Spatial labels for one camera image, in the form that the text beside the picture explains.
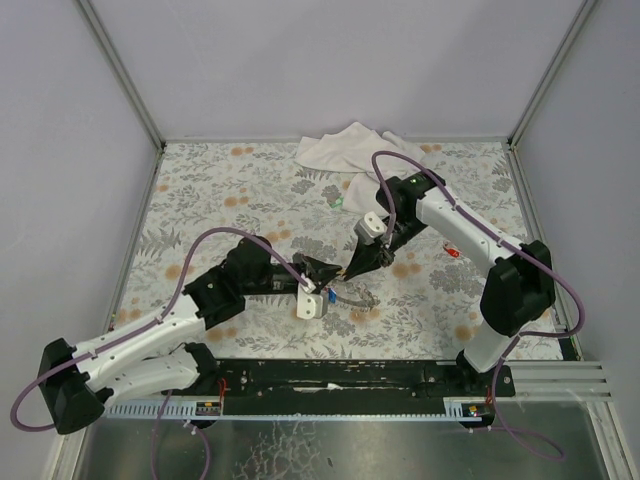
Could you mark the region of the white disc with keyrings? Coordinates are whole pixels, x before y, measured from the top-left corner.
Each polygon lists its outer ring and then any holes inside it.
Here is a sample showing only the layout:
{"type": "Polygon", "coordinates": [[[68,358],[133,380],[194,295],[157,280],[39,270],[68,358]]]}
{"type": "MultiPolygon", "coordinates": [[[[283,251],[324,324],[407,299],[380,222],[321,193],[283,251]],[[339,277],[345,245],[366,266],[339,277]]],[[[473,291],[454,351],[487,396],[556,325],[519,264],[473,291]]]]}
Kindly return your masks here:
{"type": "Polygon", "coordinates": [[[329,284],[338,307],[369,312],[380,305],[380,299],[364,283],[338,280],[329,284]]]}

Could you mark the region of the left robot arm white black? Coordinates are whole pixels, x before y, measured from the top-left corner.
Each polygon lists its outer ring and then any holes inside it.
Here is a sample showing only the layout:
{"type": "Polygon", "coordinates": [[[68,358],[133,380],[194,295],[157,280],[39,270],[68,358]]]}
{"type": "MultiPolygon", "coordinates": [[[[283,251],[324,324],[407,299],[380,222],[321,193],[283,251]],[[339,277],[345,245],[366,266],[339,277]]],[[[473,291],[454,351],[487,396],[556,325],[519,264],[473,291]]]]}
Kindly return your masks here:
{"type": "Polygon", "coordinates": [[[38,388],[61,435],[96,421],[119,400],[183,390],[212,379],[216,361],[199,336],[242,313],[249,296],[293,295],[303,319],[324,315],[324,288],[338,265],[297,253],[286,261],[264,237],[244,236],[191,282],[180,279],[167,305],[75,345],[43,350],[38,388]]]}

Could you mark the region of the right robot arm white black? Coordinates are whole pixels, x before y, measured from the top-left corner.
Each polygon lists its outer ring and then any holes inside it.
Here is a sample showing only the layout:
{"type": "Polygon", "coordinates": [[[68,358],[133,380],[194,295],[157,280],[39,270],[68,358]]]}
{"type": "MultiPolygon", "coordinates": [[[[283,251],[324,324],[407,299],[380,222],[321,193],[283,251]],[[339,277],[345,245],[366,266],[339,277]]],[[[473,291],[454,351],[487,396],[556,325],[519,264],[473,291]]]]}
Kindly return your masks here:
{"type": "Polygon", "coordinates": [[[395,252],[431,227],[444,235],[486,279],[480,299],[483,322],[474,338],[458,355],[460,367],[477,373],[491,370],[517,333],[538,319],[556,300],[554,280],[519,255],[492,239],[503,239],[546,267],[551,254],[539,240],[529,244],[492,226],[473,213],[465,219],[451,206],[436,183],[423,173],[386,181],[396,212],[391,239],[383,235],[390,223],[388,216],[368,212],[354,227],[358,241],[344,278],[391,265],[395,252]]]}

